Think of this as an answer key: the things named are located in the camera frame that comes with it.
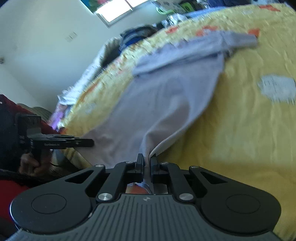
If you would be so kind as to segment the person left hand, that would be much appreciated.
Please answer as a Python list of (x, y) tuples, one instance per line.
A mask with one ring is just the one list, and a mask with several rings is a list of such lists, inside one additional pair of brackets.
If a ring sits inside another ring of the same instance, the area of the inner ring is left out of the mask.
[(39, 161), (34, 159), (32, 154), (22, 154), (18, 172), (32, 177), (53, 176), (52, 157), (51, 150), (44, 150)]

